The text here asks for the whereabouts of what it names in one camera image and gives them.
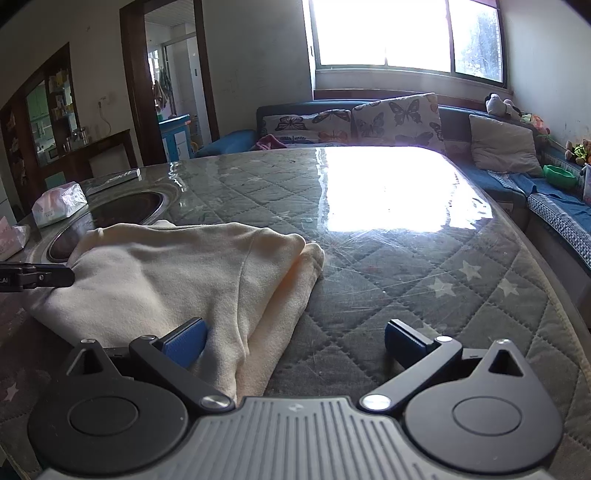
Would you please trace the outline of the cream white sweater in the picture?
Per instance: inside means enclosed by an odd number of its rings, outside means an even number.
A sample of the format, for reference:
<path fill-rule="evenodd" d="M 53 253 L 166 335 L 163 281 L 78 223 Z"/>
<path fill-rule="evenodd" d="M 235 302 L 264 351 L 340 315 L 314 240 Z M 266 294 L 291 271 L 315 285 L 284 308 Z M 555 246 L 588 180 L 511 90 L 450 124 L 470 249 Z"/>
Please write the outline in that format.
<path fill-rule="evenodd" d="M 266 390 L 290 344 L 325 253 L 297 234 L 240 223 L 119 223 L 88 232 L 68 265 L 67 288 L 23 295 L 27 312 L 69 343 L 122 347 L 207 324 L 193 373 L 235 401 Z"/>

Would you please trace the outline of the grey plain cushion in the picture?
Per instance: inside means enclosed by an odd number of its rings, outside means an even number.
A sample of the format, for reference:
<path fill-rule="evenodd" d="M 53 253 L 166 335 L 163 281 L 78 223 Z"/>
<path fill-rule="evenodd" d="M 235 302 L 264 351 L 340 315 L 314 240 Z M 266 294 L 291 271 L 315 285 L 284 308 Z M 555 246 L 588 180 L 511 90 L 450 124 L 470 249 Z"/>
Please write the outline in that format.
<path fill-rule="evenodd" d="M 469 121 L 471 154 L 479 169 L 543 175 L 530 129 L 479 115 L 470 115 Z"/>

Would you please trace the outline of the white tissue pack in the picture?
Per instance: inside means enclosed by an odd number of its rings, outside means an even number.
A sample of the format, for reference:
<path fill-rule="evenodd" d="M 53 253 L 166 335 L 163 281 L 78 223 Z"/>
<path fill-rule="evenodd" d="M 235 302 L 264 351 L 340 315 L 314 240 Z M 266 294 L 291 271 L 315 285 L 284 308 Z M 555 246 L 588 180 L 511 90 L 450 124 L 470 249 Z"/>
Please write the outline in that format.
<path fill-rule="evenodd" d="M 68 219 L 87 205 L 87 198 L 77 182 L 69 182 L 44 192 L 34 203 L 35 224 L 43 228 Z"/>

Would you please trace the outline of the dark wooden cabinet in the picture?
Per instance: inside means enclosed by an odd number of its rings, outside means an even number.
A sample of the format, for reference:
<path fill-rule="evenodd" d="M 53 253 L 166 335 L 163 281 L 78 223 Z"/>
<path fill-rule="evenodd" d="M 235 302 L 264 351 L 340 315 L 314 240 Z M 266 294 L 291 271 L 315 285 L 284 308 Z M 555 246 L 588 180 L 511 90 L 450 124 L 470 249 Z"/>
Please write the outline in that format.
<path fill-rule="evenodd" d="M 93 140 L 79 119 L 70 48 L 62 46 L 1 108 L 1 134 L 22 215 L 46 190 L 94 177 L 91 160 L 121 148 L 126 169 L 138 162 L 128 129 Z"/>

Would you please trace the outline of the blue corner sofa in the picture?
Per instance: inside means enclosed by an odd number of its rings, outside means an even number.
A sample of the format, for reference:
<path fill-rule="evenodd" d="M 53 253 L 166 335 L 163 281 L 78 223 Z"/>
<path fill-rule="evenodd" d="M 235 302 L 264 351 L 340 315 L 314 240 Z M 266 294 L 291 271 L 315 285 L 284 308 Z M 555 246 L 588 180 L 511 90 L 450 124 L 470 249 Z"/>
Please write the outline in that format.
<path fill-rule="evenodd" d="M 256 110 L 256 129 L 234 131 L 197 150 L 200 157 L 242 153 L 259 138 L 273 134 L 273 116 L 318 116 L 329 110 L 353 111 L 360 100 L 318 100 L 263 106 Z M 561 190 L 545 179 L 525 180 L 520 174 L 490 173 L 472 158 L 469 116 L 478 111 L 442 106 L 443 135 L 448 158 L 483 189 L 520 226 L 552 268 L 581 316 L 590 317 L 590 206 L 580 184 Z"/>

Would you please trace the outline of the pink plastic bag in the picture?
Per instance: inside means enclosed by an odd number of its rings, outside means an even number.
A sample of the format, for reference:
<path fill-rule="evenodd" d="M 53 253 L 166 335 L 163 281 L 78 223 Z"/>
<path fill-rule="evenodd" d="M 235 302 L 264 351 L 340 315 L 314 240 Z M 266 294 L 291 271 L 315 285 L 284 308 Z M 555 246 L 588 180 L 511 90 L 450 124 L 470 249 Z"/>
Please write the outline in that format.
<path fill-rule="evenodd" d="M 0 260 L 6 261 L 24 249 L 30 238 L 28 225 L 12 226 L 6 217 L 0 220 Z"/>

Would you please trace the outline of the pink cloth on sofa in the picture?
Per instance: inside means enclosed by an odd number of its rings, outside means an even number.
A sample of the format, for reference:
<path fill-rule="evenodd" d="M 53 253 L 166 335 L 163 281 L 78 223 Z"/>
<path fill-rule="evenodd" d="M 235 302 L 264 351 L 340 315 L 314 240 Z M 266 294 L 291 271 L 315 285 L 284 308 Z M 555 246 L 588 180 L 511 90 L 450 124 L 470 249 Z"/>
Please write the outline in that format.
<path fill-rule="evenodd" d="M 283 144 L 273 134 L 264 135 L 262 138 L 256 141 L 256 144 L 252 146 L 252 151 L 269 151 L 287 149 L 287 145 Z"/>

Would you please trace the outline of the clear plastic storage box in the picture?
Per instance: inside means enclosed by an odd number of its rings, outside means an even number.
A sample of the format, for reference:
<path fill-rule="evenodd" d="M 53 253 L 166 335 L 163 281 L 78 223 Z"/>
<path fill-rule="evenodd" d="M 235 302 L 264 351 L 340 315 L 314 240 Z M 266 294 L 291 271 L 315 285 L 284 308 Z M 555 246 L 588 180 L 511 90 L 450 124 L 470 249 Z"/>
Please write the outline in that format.
<path fill-rule="evenodd" d="M 587 163 L 580 172 L 583 177 L 582 198 L 587 205 L 591 205 L 591 165 Z"/>

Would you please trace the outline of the butterfly cushion left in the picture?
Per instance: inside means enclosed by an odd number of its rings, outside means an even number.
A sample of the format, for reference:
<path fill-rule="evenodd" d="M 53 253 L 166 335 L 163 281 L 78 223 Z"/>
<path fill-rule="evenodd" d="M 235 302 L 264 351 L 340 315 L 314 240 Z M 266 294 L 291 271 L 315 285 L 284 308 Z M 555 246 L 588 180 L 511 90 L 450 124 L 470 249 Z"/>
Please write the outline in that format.
<path fill-rule="evenodd" d="M 273 135 L 287 146 L 349 144 L 353 138 L 351 112 L 342 109 L 315 114 L 263 116 L 260 136 Z"/>

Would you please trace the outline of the butterfly cushion right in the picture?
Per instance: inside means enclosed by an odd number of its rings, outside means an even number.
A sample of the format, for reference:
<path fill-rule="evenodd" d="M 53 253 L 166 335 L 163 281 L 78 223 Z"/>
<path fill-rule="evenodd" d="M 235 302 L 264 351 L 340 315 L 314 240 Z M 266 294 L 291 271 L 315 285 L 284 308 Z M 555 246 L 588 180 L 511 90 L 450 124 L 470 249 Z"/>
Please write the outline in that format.
<path fill-rule="evenodd" d="M 446 153 L 435 93 L 365 103 L 353 108 L 352 120 L 361 145 L 416 146 Z"/>

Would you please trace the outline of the grey quilted star tablecloth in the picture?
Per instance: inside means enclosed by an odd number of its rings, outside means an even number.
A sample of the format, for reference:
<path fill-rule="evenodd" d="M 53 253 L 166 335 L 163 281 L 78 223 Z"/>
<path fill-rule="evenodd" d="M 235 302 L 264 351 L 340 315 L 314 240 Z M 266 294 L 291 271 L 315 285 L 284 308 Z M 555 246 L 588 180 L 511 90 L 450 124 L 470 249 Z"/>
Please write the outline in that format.
<path fill-rule="evenodd" d="M 146 167 L 89 206 L 177 225 L 269 227 L 322 246 L 324 274 L 267 386 L 272 396 L 358 398 L 389 379 L 393 318 L 469 348 L 511 339 L 564 421 L 552 475 L 589 477 L 587 326 L 520 228 L 442 156 L 388 147 L 220 155 Z"/>

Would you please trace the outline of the blue white small cabinet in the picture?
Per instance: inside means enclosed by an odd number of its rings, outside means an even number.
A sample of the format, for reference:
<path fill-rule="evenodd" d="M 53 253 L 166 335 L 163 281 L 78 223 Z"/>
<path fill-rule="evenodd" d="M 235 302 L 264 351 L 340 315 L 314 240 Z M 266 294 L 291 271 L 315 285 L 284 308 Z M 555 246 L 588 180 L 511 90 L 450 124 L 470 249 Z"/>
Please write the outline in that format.
<path fill-rule="evenodd" d="M 190 114 L 158 122 L 164 153 L 168 163 L 189 160 L 192 147 L 189 137 Z"/>

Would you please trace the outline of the white plush toy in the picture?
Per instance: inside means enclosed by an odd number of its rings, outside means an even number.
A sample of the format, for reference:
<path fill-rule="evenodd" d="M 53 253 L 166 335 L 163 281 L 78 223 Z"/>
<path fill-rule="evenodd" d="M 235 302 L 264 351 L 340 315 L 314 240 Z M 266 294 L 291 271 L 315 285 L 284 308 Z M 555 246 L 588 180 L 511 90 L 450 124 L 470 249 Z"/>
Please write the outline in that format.
<path fill-rule="evenodd" d="M 490 93 L 485 99 L 486 111 L 489 115 L 498 118 L 519 121 L 522 117 L 518 109 L 510 99 L 502 100 L 496 93 Z"/>

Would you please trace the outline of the butterfly cushion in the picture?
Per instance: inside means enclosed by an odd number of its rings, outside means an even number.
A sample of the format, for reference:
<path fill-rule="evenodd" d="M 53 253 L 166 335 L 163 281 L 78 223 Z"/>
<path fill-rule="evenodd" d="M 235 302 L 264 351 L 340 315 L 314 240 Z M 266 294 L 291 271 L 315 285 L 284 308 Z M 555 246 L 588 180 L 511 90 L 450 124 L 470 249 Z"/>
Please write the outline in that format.
<path fill-rule="evenodd" d="M 273 135 L 287 146 L 349 144 L 353 138 L 351 112 L 342 109 L 315 114 L 263 116 L 260 136 Z"/>
<path fill-rule="evenodd" d="M 416 146 L 446 153 L 435 93 L 365 103 L 353 108 L 352 120 L 361 145 Z"/>

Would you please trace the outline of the grey remote control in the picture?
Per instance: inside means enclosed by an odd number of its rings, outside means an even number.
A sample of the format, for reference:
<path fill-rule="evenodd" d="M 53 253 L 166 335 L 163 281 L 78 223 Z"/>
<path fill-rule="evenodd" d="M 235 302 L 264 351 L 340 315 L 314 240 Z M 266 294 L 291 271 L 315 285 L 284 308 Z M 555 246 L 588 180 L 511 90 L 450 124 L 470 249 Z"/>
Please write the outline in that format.
<path fill-rule="evenodd" d="M 141 178 L 141 172 L 139 168 L 118 173 L 113 176 L 106 176 L 101 178 L 95 178 L 88 180 L 82 187 L 82 190 L 86 197 L 93 196 L 110 188 L 122 185 L 124 183 L 139 180 Z"/>

